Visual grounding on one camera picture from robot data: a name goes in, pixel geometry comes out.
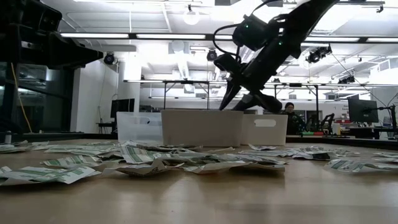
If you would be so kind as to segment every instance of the desk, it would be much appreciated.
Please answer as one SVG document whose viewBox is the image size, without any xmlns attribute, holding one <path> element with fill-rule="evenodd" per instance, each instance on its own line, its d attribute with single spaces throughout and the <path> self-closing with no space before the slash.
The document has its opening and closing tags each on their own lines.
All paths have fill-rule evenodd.
<svg viewBox="0 0 398 224">
<path fill-rule="evenodd" d="M 392 128 L 383 128 L 383 127 L 355 127 L 350 128 L 350 134 L 355 136 L 356 138 L 375 138 L 380 139 L 381 132 L 393 133 L 394 130 Z"/>
<path fill-rule="evenodd" d="M 81 144 L 97 140 L 52 142 Z M 313 144 L 288 144 L 304 147 Z M 342 147 L 317 144 L 322 147 Z M 361 152 L 371 161 L 381 150 Z M 0 166 L 40 166 L 66 154 L 0 155 Z M 325 161 L 289 161 L 284 174 L 227 172 L 196 175 L 170 171 L 149 178 L 124 174 L 92 177 L 71 185 L 0 187 L 2 223 L 397 223 L 398 175 L 351 175 L 324 170 Z"/>
</svg>

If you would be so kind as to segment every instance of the translucent plastic bin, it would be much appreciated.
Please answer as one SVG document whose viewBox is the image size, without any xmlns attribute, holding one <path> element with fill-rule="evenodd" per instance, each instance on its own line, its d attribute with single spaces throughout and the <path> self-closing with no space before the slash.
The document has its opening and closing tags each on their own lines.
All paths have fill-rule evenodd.
<svg viewBox="0 0 398 224">
<path fill-rule="evenodd" d="M 160 113 L 118 112 L 118 140 L 119 142 L 153 141 L 163 142 L 162 117 Z"/>
</svg>

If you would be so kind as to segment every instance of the black cable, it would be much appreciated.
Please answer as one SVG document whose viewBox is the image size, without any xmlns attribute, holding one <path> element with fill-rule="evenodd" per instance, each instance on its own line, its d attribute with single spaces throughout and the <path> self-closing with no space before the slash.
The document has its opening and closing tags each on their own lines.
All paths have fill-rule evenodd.
<svg viewBox="0 0 398 224">
<path fill-rule="evenodd" d="M 387 107 L 388 106 L 390 106 L 390 103 L 391 103 L 391 101 L 393 101 L 394 100 L 394 98 L 396 97 L 396 96 L 398 96 L 398 93 L 397 94 L 395 94 L 393 97 L 392 97 L 392 99 L 388 102 L 388 104 L 387 104 Z"/>
<path fill-rule="evenodd" d="M 229 28 L 237 27 L 238 25 L 239 25 L 239 24 L 232 24 L 232 25 L 227 25 L 227 26 L 223 26 L 223 27 L 218 28 L 218 29 L 214 32 L 214 35 L 213 35 L 213 44 L 214 44 L 214 46 L 215 46 L 220 52 L 223 52 L 224 54 L 233 55 L 233 56 L 235 56 L 236 58 L 238 58 L 239 61 L 242 61 L 241 56 L 239 56 L 238 54 L 231 53 L 231 52 L 228 52 L 228 51 L 226 51 L 226 50 L 223 50 L 223 49 L 220 48 L 220 47 L 217 45 L 217 43 L 216 43 L 216 35 L 217 35 L 217 33 L 218 33 L 219 31 L 224 30 L 224 29 L 229 29 Z"/>
<path fill-rule="evenodd" d="M 271 2 L 276 2 L 276 1 L 281 1 L 281 0 L 268 0 L 268 1 L 264 1 L 263 3 L 261 3 L 260 5 L 258 5 L 252 12 L 251 14 L 253 15 L 254 11 L 256 11 L 257 9 L 261 8 L 262 6 L 265 6 L 266 4 L 269 4 Z"/>
</svg>

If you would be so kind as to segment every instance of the yellow cable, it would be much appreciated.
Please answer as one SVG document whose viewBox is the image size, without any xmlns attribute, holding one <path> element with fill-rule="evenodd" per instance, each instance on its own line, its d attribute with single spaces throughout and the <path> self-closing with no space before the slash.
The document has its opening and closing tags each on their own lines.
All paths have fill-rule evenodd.
<svg viewBox="0 0 398 224">
<path fill-rule="evenodd" d="M 27 123 L 27 125 L 29 127 L 30 133 L 33 133 L 32 128 L 30 127 L 29 120 L 27 119 L 27 116 L 26 116 L 26 113 L 25 113 L 24 105 L 22 104 L 21 96 L 19 95 L 19 92 L 18 92 L 18 82 L 17 82 L 17 77 L 15 76 L 15 70 L 14 70 L 14 64 L 13 63 L 11 63 L 11 68 L 12 68 L 12 74 L 14 75 L 15 88 L 17 89 L 18 99 L 19 99 L 19 103 L 21 104 L 22 112 L 24 114 L 26 123 Z"/>
</svg>

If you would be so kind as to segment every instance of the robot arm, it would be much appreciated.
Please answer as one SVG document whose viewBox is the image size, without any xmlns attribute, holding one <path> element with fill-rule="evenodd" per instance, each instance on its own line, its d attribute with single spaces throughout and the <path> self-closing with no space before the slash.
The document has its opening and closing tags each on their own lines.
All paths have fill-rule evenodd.
<svg viewBox="0 0 398 224">
<path fill-rule="evenodd" d="M 221 102 L 223 110 L 241 86 L 249 90 L 249 94 L 234 107 L 243 111 L 253 106 L 277 113 L 282 103 L 261 93 L 264 84 L 275 75 L 276 70 L 285 62 L 289 55 L 298 58 L 301 54 L 301 43 L 314 29 L 322 16 L 339 0 L 306 0 L 289 14 L 274 17 L 269 23 L 263 22 L 251 14 L 236 26 L 233 41 L 238 47 L 246 46 L 253 51 L 262 48 L 258 56 L 248 64 L 240 64 L 230 54 L 220 55 L 215 65 L 230 73 L 227 80 L 227 92 Z"/>
</svg>

